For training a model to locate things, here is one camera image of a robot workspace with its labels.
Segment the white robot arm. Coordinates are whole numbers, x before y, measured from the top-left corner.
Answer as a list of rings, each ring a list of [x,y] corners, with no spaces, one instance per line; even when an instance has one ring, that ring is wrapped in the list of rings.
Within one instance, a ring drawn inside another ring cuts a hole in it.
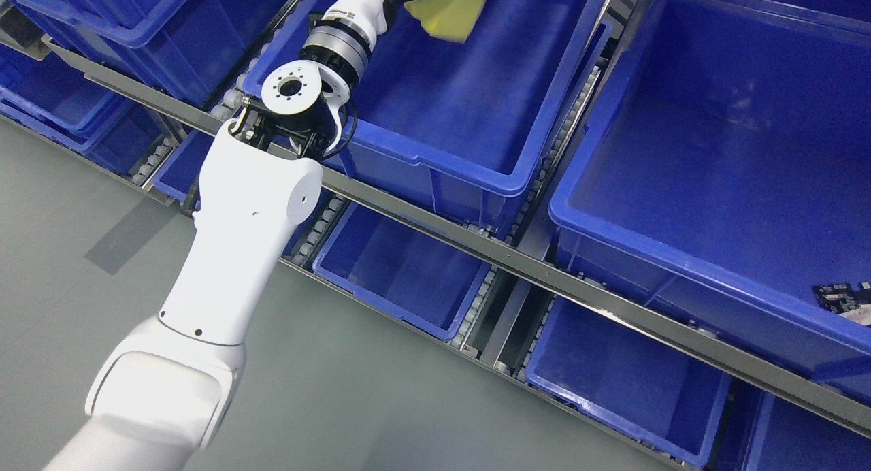
[[[220,125],[198,176],[192,247],[161,309],[107,357],[89,419],[48,470],[182,470],[214,440],[246,363],[259,298],[316,207],[323,161],[349,143],[348,110],[403,5],[432,37],[463,43],[486,0],[336,0],[301,52]]]

